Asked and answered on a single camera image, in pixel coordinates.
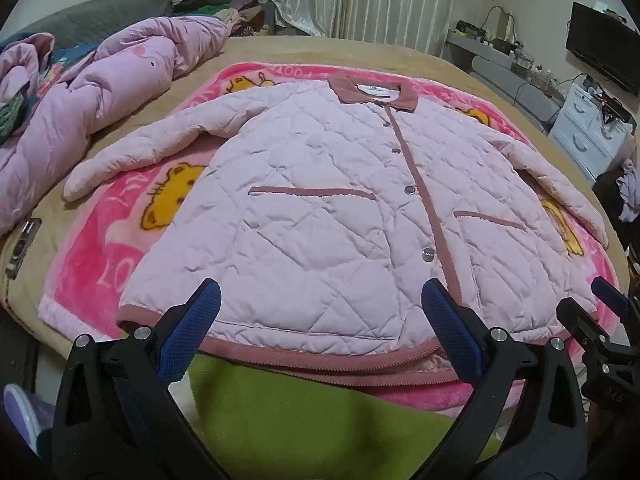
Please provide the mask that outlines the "grey quilted headboard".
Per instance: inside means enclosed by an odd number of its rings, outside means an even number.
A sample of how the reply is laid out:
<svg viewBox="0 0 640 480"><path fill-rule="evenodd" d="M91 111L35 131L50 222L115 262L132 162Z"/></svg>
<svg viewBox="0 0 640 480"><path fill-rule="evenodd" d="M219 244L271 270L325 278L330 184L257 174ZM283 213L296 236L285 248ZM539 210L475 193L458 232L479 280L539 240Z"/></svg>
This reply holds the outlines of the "grey quilted headboard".
<svg viewBox="0 0 640 480"><path fill-rule="evenodd" d="M40 18L1 41L12 42L38 32L54 37L54 46L70 49L78 44L100 44L115 32L147 18L171 16L171 0L89 0Z"/></svg>

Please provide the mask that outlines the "white drawer cabinet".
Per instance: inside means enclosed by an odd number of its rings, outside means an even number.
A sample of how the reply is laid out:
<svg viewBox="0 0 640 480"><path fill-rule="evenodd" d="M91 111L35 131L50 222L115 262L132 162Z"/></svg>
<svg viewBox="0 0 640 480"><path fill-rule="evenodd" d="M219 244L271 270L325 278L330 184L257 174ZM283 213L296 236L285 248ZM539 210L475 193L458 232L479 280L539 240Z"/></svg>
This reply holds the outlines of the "white drawer cabinet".
<svg viewBox="0 0 640 480"><path fill-rule="evenodd" d="M632 159L634 125L608 114L600 96L574 81L549 133L553 141L593 186L597 177Z"/></svg>

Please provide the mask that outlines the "metal bed clip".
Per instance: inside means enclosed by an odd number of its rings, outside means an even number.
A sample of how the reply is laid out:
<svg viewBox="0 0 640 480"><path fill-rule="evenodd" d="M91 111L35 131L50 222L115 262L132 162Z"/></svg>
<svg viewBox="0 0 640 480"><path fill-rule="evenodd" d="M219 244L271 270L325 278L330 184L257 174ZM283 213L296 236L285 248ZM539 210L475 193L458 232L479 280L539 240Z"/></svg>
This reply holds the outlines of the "metal bed clip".
<svg viewBox="0 0 640 480"><path fill-rule="evenodd" d="M34 241L41 225L42 220L40 218L30 218L22 227L20 236L12 249L9 261L6 264L6 276L10 280L15 280L18 272L20 272L26 252Z"/></svg>

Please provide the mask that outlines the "purple slipper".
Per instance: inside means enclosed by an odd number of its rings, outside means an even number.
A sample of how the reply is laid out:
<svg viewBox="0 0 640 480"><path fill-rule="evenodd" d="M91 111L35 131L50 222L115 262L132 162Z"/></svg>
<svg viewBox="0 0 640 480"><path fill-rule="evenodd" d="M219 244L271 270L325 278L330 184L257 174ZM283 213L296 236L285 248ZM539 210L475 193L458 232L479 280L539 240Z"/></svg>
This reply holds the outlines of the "purple slipper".
<svg viewBox="0 0 640 480"><path fill-rule="evenodd" d="M4 410L28 446L37 451L37 441L44 430L53 426L55 406L29 393L17 384L3 387Z"/></svg>

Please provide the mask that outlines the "pink quilted jacket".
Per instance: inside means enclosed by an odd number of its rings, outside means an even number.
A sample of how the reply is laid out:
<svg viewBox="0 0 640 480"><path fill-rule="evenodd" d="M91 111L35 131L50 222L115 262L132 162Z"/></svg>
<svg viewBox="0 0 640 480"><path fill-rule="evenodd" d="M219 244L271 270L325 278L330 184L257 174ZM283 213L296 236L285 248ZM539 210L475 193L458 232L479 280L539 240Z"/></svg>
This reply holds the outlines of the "pink quilted jacket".
<svg viewBox="0 0 640 480"><path fill-rule="evenodd" d="M337 73L229 93L104 148L64 196L203 133L221 147L130 275L120 322L148 324L211 278L222 301L207 353L386 387L454 379L421 307L432 278L518 341L562 335L564 298L597 310L542 202L606 246L600 212L534 148L409 81Z"/></svg>

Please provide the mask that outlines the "tan bed sheet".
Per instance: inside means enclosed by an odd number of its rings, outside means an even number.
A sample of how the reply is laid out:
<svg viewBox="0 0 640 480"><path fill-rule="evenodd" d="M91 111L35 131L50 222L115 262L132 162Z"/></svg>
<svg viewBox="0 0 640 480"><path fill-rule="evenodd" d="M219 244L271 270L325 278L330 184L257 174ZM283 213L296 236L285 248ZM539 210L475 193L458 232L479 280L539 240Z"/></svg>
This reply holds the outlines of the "tan bed sheet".
<svg viewBox="0 0 640 480"><path fill-rule="evenodd" d="M243 62L357 67L363 70L439 81L448 87L457 88L491 102L509 118L531 144L535 145L550 164L566 175L574 187L597 209L608 233L610 244L606 253L612 263L617 284L623 290L628 288L629 275L622 244L597 196L567 156L547 136L538 131L521 112L506 102L506 99L498 96L487 84L483 84L442 58L409 48L329 38L293 36L231 38L216 58L205 62L190 75L178 79L166 93L145 104L134 114L93 136L86 155L91 157L98 154L131 131L165 117L189 99L189 96L197 92L203 84L207 84L210 78L232 64ZM29 248L18 277L10 280L2 275L1 305L26 333L65 358L70 352L70 341L43 323L37 314L47 270L81 207L80 203L73 205L63 203L62 187L61 183L55 185L35 208L34 215L42 219L43 225L32 247Z"/></svg>

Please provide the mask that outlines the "pink flamingo comforter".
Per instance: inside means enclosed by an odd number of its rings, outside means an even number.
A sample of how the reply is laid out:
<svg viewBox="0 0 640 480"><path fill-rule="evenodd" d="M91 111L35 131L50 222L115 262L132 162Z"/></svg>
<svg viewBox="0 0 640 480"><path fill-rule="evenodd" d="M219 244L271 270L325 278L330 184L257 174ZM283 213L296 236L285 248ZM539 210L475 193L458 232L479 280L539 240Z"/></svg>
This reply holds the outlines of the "pink flamingo comforter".
<svg viewBox="0 0 640 480"><path fill-rule="evenodd" d="M91 136L213 58L230 34L230 25L213 16L163 16L63 54L48 32L2 47L2 231L81 160Z"/></svg>

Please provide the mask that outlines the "pink cartoon fleece blanket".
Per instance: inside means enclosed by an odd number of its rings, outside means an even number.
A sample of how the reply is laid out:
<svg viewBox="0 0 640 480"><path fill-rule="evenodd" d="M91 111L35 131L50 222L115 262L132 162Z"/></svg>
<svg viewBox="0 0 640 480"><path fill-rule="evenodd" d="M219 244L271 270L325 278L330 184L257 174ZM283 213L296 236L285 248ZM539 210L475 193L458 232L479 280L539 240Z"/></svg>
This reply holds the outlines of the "pink cartoon fleece blanket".
<svg viewBox="0 0 640 480"><path fill-rule="evenodd" d="M403 81L426 98L436 98L455 107L485 125L522 143L537 148L525 131L518 128L496 104L484 94L475 94L441 82L409 78L396 74L365 70L364 68L314 64L273 64L241 62L213 74L205 84L186 98L173 113L209 100L249 88L267 88L291 80L326 79L333 74L346 74L376 82ZM208 134L200 136L184 151L170 156L157 165L122 174L104 183L93 193L70 225L65 240L58 245L44 281L38 314L44 322L68 339L82 333L94 338L117 337L122 334L116 326L116 314L122 290L134 269L157 242L174 218L179 206L161 205L175 190L176 198L186 196L186 177L197 177L208 164L224 140ZM550 144L551 154L560 151ZM587 283L603 276L611 284L619 285L614 262L608 252L584 229L577 219L560 204L538 192L544 208L560 233L579 247L570 249L573 261L587 272ZM160 205L157 224L146 223L143 214ZM436 382L434 385L373 387L361 391L386 401L411 406L419 410L441 413L459 411L469 397L471 388L462 382Z"/></svg>

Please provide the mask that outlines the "pile of folded clothes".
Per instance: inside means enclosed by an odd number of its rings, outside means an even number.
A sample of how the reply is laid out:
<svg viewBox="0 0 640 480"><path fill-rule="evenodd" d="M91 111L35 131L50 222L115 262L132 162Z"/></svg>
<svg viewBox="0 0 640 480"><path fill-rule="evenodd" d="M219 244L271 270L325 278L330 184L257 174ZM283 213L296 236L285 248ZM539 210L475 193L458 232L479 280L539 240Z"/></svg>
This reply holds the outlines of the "pile of folded clothes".
<svg viewBox="0 0 640 480"><path fill-rule="evenodd" d="M232 37L269 36L276 27L273 10L259 0L176 0L172 14L219 18Z"/></svg>

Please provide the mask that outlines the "grey desk with clutter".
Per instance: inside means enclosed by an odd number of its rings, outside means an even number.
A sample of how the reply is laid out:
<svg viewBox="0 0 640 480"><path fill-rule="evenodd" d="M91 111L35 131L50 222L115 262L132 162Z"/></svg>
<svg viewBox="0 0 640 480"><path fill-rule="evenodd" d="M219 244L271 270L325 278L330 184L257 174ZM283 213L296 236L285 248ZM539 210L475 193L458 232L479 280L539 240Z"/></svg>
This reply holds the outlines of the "grey desk with clutter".
<svg viewBox="0 0 640 480"><path fill-rule="evenodd" d="M529 76L515 73L513 58L455 29L448 32L442 57L510 102L538 130L550 132L562 103L535 87Z"/></svg>

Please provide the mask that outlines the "black television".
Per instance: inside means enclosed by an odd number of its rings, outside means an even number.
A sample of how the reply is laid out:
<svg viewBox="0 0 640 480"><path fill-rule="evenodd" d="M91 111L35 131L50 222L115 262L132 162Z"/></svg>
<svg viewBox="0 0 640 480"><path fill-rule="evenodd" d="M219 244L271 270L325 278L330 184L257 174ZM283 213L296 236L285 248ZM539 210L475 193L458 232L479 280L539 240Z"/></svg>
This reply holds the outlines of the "black television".
<svg viewBox="0 0 640 480"><path fill-rule="evenodd" d="M574 2L565 47L626 92L639 95L639 34L623 22Z"/></svg>

